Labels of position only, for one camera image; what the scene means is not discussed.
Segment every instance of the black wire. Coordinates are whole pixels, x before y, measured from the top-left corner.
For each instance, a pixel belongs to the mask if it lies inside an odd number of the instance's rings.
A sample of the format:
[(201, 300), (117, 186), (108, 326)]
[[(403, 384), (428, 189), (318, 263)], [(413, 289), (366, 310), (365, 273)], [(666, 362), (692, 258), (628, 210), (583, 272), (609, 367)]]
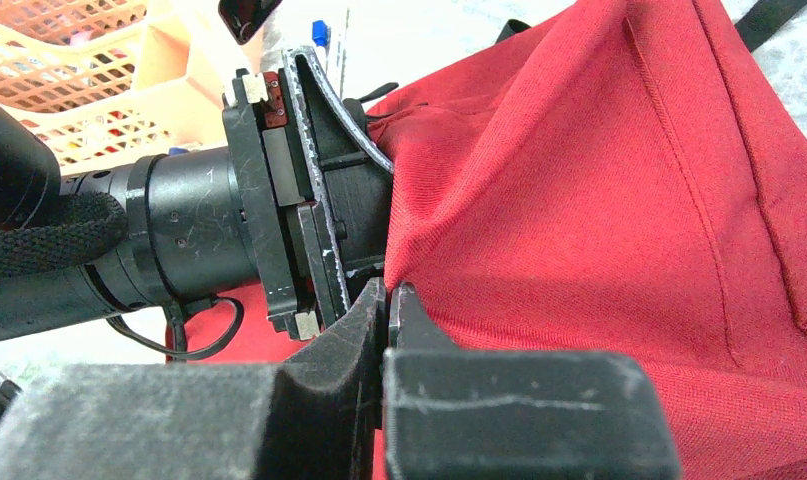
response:
[[(185, 321), (180, 322), (168, 322), (168, 327), (170, 327), (170, 336), (171, 336), (171, 344), (173, 345), (173, 349), (177, 352), (187, 352), (188, 351), (188, 336), (185, 332)], [(176, 357), (169, 357), (169, 362), (175, 363), (184, 363), (185, 360)]]
[(164, 345), (156, 343), (149, 338), (133, 332), (132, 329), (129, 328), (129, 325), (123, 321), (123, 318), (120, 315), (113, 315), (107, 318), (106, 322), (108, 322), (108, 324), (115, 329), (117, 333), (123, 335), (124, 337), (131, 338), (141, 345), (144, 345), (145, 347), (153, 349), (159, 353), (163, 353), (180, 360), (202, 360), (219, 353), (227, 345), (229, 345), (229, 342), (235, 338), (235, 334), (238, 333), (238, 329), (241, 328), (241, 322), (244, 320), (244, 305), (242, 305), (238, 300), (229, 297), (217, 297), (215, 298), (214, 302), (216, 304), (220, 302), (227, 302), (232, 305), (232, 308), (235, 309), (235, 317), (232, 319), (232, 323), (229, 325), (229, 328), (226, 329), (220, 338), (215, 340), (208, 347), (201, 348), (200, 350), (195, 350), (193, 352), (171, 350)]

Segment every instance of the orange plastic crate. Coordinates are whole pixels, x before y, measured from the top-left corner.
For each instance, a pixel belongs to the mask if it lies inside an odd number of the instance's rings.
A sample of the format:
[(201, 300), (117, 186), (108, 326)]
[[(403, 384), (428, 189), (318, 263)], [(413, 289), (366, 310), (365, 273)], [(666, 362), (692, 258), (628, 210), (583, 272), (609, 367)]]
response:
[(79, 46), (0, 25), (0, 105), (54, 151), (65, 175), (171, 146), (224, 144), (221, 94), (234, 70), (222, 60), (244, 55), (258, 66), (261, 34), (242, 52), (212, 32), (222, 27), (209, 18), (215, 5), (151, 0), (143, 21)]
[(94, 40), (146, 13), (146, 0), (0, 0), (0, 25), (56, 45), (68, 45), (82, 32)]

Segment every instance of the fabric seam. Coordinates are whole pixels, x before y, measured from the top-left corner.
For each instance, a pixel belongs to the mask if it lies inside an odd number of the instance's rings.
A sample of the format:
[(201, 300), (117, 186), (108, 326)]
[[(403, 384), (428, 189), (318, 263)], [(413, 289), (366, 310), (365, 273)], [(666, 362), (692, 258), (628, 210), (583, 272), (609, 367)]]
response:
[(695, 210), (697, 210), (701, 226), (703, 227), (704, 235), (706, 236), (707, 243), (709, 244), (709, 250), (712, 253), (712, 260), (713, 263), (715, 264), (715, 274), (716, 278), (718, 279), (718, 287), (719, 290), (721, 291), (721, 312), (722, 316), (724, 317), (724, 329), (726, 333), (725, 337), (727, 343), (727, 353), (730, 355), (730, 358), (733, 360), (733, 363), (739, 368), (741, 368), (742, 364), (739, 362), (735, 348), (733, 346), (734, 344), (733, 325), (727, 313), (728, 289), (725, 281), (724, 266), (721, 262), (721, 253), (718, 248), (718, 240), (715, 236), (715, 231), (712, 227), (712, 222), (709, 218), (709, 213), (706, 210), (706, 205), (701, 196), (700, 189), (697, 185), (697, 181), (695, 180), (694, 175), (691, 172), (691, 169), (688, 167), (688, 165), (684, 160), (683, 148), (682, 145), (680, 144), (677, 132), (674, 129), (674, 123), (671, 120), (670, 114), (668, 113), (668, 108), (665, 106), (665, 101), (662, 98), (662, 94), (659, 91), (659, 86), (656, 82), (656, 78), (654, 77), (653, 72), (651, 72), (650, 66), (645, 61), (645, 56), (641, 51), (638, 38), (635, 34), (635, 28), (633, 28), (633, 24), (630, 21), (629, 17), (625, 19), (625, 25), (628, 30), (627, 32), (628, 37), (632, 40), (630, 43), (635, 52), (635, 61), (639, 67), (642, 83), (644, 83), (645, 90), (647, 91), (648, 96), (650, 96), (650, 100), (651, 103), (653, 104), (653, 109), (656, 112), (656, 116), (659, 119), (660, 126), (662, 127), (662, 130), (665, 132), (665, 137), (668, 140), (669, 145), (671, 146), (671, 149), (674, 153), (674, 158), (677, 160), (677, 166), (679, 167), (680, 174), (683, 176), (683, 180), (686, 183), (686, 188), (688, 189), (689, 196), (691, 197), (692, 200), (692, 204), (694, 205)]
[(795, 322), (795, 326), (798, 329), (801, 329), (801, 324), (798, 323), (799, 315), (795, 306), (794, 299), (792, 298), (793, 293), (787, 278), (789, 273), (785, 263), (783, 262), (783, 257), (780, 254), (781, 252), (780, 248), (777, 245), (775, 232), (771, 227), (769, 219), (766, 217), (766, 209), (771, 208), (776, 202), (779, 202), (780, 200), (775, 198), (771, 200), (771, 202), (768, 205), (765, 204), (765, 199), (762, 196), (762, 186), (760, 185), (759, 176), (756, 174), (756, 169), (753, 162), (754, 157), (753, 150), (748, 144), (747, 140), (745, 139), (746, 138), (745, 133), (742, 131), (741, 117), (739, 114), (739, 110), (733, 103), (733, 96), (730, 93), (730, 85), (727, 79), (727, 75), (724, 73), (724, 70), (721, 68), (721, 63), (718, 61), (718, 54), (716, 52), (715, 44), (709, 38), (709, 33), (706, 31), (706, 22), (704, 21), (703, 18), (704, 17), (703, 12), (701, 12), (700, 7), (697, 5), (697, 3), (694, 2), (694, 0), (692, 0), (692, 5), (694, 6), (698, 20), (700, 21), (700, 27), (703, 30), (703, 33), (706, 36), (707, 41), (709, 43), (709, 48), (712, 51), (713, 58), (715, 59), (715, 65), (718, 67), (718, 71), (721, 74), (721, 81), (724, 83), (724, 91), (727, 94), (727, 98), (730, 101), (730, 108), (733, 110), (733, 116), (736, 119), (736, 128), (739, 131), (739, 138), (741, 139), (742, 147), (744, 148), (745, 153), (747, 154), (748, 157), (748, 165), (750, 166), (751, 178), (753, 179), (753, 185), (754, 188), (756, 189), (756, 203), (759, 206), (759, 216), (762, 219), (762, 223), (765, 225), (766, 232), (768, 233), (768, 238), (771, 241), (771, 250), (774, 253), (774, 256), (777, 258), (777, 262), (779, 263), (780, 266), (780, 278), (783, 281), (783, 291), (786, 293), (786, 301), (788, 302), (789, 309), (792, 312), (793, 322)]

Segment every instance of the red fabric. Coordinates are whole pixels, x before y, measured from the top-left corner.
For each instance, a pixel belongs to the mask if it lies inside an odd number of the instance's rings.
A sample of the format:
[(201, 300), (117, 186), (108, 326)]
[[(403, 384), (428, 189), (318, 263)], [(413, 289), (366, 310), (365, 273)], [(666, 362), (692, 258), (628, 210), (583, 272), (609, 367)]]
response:
[(638, 359), (687, 479), (807, 478), (807, 141), (717, 0), (579, 0), (392, 112), (389, 288), (465, 347)]

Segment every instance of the gray floor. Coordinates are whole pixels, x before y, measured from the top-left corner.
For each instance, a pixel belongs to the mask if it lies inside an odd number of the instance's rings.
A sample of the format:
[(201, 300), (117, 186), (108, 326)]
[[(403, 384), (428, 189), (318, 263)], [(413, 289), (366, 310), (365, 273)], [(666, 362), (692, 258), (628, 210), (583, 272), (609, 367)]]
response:
[[(310, 25), (332, 26), (333, 49), (346, 46), (332, 75), (343, 95), (361, 96), (389, 81), (403, 85), (490, 46), (509, 18), (539, 23), (569, 6), (567, 0), (286, 0), (268, 24), (268, 48), (306, 44)], [(740, 18), (753, 0), (724, 0)], [(755, 53), (786, 108), (807, 136), (807, 9)], [(263, 59), (275, 65), (276, 53)], [(159, 310), (129, 316), (130, 325), (161, 338)], [(0, 343), (0, 369), (24, 384), (56, 365), (161, 362), (161, 355), (120, 337), (105, 322), (69, 327)]]

